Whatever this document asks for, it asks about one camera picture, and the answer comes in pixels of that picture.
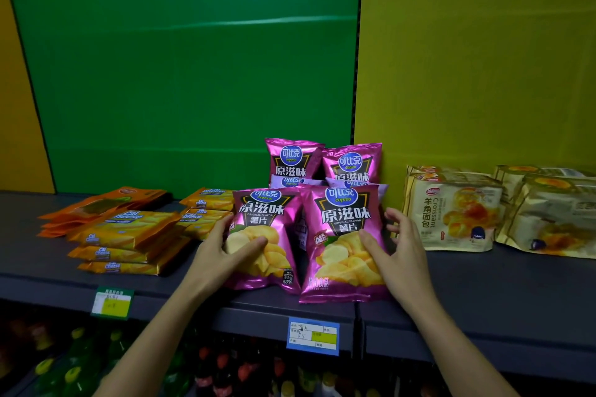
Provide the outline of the orange snack packet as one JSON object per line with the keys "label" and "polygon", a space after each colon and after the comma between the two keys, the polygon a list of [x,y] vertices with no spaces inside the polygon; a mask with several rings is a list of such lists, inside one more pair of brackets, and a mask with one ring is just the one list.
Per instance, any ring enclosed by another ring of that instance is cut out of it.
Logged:
{"label": "orange snack packet", "polygon": [[59,211],[40,215],[38,218],[48,220],[53,224],[73,221],[89,222],[103,215],[115,213],[120,209],[140,210],[166,194],[166,190],[121,187],[107,193],[88,197]]}
{"label": "orange snack packet", "polygon": [[93,221],[73,220],[61,223],[46,223],[41,226],[37,237],[57,238],[72,236],[93,224]]}

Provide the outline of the row of red capped bottles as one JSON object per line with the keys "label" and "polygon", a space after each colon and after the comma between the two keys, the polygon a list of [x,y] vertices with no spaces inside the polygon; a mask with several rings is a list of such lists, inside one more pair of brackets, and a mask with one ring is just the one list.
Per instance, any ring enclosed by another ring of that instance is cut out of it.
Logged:
{"label": "row of red capped bottles", "polygon": [[200,349],[192,397],[297,397],[291,361],[278,343]]}

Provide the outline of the blue price tag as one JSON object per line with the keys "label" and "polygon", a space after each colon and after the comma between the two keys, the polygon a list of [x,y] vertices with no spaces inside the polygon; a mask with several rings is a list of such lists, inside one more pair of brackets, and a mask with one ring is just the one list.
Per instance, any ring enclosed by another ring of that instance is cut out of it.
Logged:
{"label": "blue price tag", "polygon": [[340,325],[331,321],[289,317],[286,348],[313,354],[339,356]]}

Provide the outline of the person's left hand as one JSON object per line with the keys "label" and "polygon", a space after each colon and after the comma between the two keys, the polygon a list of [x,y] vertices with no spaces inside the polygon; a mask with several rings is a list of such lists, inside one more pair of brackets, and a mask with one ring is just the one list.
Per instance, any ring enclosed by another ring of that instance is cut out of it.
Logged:
{"label": "person's left hand", "polygon": [[223,237],[231,220],[229,215],[216,222],[207,239],[199,245],[180,285],[184,294],[197,305],[214,294],[238,268],[229,266],[227,252],[223,249]]}

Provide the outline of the pink potato chip bag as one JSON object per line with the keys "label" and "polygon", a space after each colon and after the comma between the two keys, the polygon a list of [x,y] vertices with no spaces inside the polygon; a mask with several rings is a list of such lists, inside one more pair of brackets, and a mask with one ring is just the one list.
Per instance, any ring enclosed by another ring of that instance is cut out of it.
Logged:
{"label": "pink potato chip bag", "polygon": [[286,292],[302,291],[290,233],[302,210],[300,191],[248,189],[233,191],[236,213],[229,225],[224,250],[235,253],[246,243],[264,237],[267,243],[256,258],[243,262],[228,278],[232,290],[254,290],[277,285]]}
{"label": "pink potato chip bag", "polygon": [[305,273],[300,303],[372,302],[390,293],[359,233],[383,245],[383,220],[376,185],[300,190],[307,226]]}

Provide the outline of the row of green bottles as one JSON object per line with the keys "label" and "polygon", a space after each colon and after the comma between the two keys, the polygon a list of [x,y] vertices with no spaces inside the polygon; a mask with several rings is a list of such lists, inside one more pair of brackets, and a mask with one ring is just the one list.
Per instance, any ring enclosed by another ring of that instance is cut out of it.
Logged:
{"label": "row of green bottles", "polygon": [[34,397],[92,397],[129,346],[121,327],[74,328],[66,353],[35,367]]}

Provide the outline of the person's left forearm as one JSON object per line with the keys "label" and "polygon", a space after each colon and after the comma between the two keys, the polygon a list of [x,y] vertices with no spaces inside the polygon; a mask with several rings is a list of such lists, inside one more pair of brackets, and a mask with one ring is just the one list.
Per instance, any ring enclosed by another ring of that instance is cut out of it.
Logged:
{"label": "person's left forearm", "polygon": [[157,397],[183,332],[198,307],[225,279],[184,279],[93,397]]}

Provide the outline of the person's right hand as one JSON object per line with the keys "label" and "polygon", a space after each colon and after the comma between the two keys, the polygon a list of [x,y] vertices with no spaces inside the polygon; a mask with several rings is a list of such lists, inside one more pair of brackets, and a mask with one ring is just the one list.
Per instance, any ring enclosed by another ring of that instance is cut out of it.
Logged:
{"label": "person's right hand", "polygon": [[393,239],[396,246],[387,268],[378,268],[387,288],[413,319],[437,303],[431,283],[426,251],[415,223],[401,211],[389,207],[384,216],[399,223],[401,232]]}

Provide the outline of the green price tag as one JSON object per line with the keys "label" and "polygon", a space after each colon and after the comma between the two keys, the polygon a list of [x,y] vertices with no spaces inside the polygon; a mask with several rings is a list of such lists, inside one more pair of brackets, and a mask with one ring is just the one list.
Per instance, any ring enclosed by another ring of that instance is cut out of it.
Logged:
{"label": "green price tag", "polygon": [[127,320],[134,295],[133,290],[100,286],[95,292],[91,315]]}

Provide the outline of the cream croissant bread bag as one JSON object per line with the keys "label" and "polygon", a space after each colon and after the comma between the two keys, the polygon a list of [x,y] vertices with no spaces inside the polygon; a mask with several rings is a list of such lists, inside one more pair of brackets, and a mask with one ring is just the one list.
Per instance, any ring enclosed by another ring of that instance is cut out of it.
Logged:
{"label": "cream croissant bread bag", "polygon": [[419,228],[428,251],[488,252],[503,219],[503,186],[467,172],[412,172],[403,212]]}
{"label": "cream croissant bread bag", "polygon": [[468,168],[461,167],[440,167],[434,165],[408,165],[406,167],[406,176],[413,174],[445,174],[445,173],[463,173],[463,174],[475,174],[483,175],[491,178],[491,175],[484,172],[473,171]]}
{"label": "cream croissant bread bag", "polygon": [[521,186],[524,176],[528,174],[569,178],[596,178],[596,172],[586,171],[585,169],[538,167],[535,165],[498,165],[491,177],[503,186],[503,202],[506,204],[513,202],[516,190]]}
{"label": "cream croissant bread bag", "polygon": [[596,177],[526,175],[495,240],[524,252],[596,259]]}

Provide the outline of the stack of yellow cracker packets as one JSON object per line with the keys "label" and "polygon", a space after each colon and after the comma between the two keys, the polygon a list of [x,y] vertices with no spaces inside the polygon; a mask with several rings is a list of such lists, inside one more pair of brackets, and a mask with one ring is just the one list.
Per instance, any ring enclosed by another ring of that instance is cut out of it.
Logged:
{"label": "stack of yellow cracker packets", "polygon": [[180,203],[182,211],[154,211],[154,203],[168,197],[163,190],[144,190],[140,196],[116,201],[98,217],[67,235],[77,245],[67,257],[80,261],[78,269],[94,274],[163,275],[193,243],[205,240],[214,225],[233,214],[231,190],[201,188]]}

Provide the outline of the black shelf upright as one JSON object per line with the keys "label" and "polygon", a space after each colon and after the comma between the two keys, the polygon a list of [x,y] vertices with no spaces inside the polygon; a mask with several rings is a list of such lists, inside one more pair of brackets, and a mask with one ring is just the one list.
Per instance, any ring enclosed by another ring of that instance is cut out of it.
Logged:
{"label": "black shelf upright", "polygon": [[362,360],[366,353],[366,327],[361,317],[361,304],[354,303],[354,322],[352,335],[352,359]]}

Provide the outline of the person's right forearm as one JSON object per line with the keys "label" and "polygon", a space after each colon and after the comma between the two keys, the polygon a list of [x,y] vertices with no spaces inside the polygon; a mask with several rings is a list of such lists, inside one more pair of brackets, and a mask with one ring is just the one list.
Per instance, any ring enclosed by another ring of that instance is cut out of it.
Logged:
{"label": "person's right forearm", "polygon": [[407,311],[452,397],[520,397],[436,298],[414,303]]}

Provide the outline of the dark grey shelf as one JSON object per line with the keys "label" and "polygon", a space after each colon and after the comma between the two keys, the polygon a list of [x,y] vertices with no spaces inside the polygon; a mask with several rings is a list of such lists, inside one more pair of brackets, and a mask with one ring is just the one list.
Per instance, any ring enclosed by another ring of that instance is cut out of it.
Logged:
{"label": "dark grey shelf", "polygon": [[[173,293],[190,259],[167,277],[89,274],[67,257],[64,239],[37,237],[38,216],[77,195],[0,192],[0,298],[90,313],[98,287],[133,290],[129,316],[151,319]],[[460,329],[493,365],[508,372],[596,383],[596,261],[495,246],[485,253],[430,252],[436,293]],[[300,304],[272,286],[222,291],[207,305],[206,326],[285,341],[288,318],[340,325],[340,349],[352,350],[353,303]],[[397,303],[361,303],[366,353],[431,360]]]}

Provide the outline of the pile of pink chip packets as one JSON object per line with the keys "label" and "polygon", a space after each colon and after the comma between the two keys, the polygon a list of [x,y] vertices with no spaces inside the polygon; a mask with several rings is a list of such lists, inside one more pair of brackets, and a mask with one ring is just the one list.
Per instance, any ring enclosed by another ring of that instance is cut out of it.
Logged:
{"label": "pile of pink chip packets", "polygon": [[383,200],[388,184],[380,183],[381,143],[326,147],[309,140],[266,138],[270,155],[270,189],[327,185],[348,189],[373,185]]}

